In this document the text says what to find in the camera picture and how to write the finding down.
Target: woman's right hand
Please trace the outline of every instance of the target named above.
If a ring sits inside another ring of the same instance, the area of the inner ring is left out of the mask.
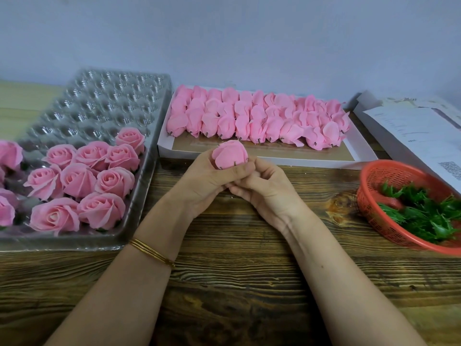
[[[293,221],[311,211],[281,168],[260,158],[254,162],[261,177],[253,173],[229,185],[229,190],[250,202],[264,220],[286,236]]]

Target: white paper sheet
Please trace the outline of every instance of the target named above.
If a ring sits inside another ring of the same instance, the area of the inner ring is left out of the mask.
[[[431,108],[380,106],[365,111],[434,173],[461,193],[461,131]]]

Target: hand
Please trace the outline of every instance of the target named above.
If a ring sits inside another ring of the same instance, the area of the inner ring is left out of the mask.
[[[254,160],[257,172],[234,181],[229,190],[250,202],[264,220],[286,236],[293,220],[310,210],[281,168],[260,158]]]
[[[174,201],[182,201],[192,221],[205,211],[226,184],[240,180],[255,170],[255,163],[249,161],[225,170],[216,170],[211,158],[213,150],[200,154],[186,173],[169,191]]]

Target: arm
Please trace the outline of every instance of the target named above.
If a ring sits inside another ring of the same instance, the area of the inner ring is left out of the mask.
[[[174,261],[186,230],[228,182],[253,172],[252,162],[216,170],[211,151],[197,157],[149,211],[134,237]],[[148,345],[171,269],[127,245],[67,316],[46,346]]]
[[[230,191],[250,201],[287,239],[335,346],[426,345],[406,318],[346,254],[304,204],[282,169],[256,160],[261,177],[234,182]]]

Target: bangle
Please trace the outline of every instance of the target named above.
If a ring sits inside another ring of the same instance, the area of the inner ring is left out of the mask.
[[[156,258],[157,260],[163,262],[164,264],[167,264],[172,269],[176,268],[176,265],[174,264],[173,261],[168,260],[166,257],[160,255],[157,251],[152,249],[150,246],[147,246],[146,244],[144,244],[141,240],[132,238],[129,243],[133,245],[136,249],[139,249],[140,251],[142,251],[143,253]]]

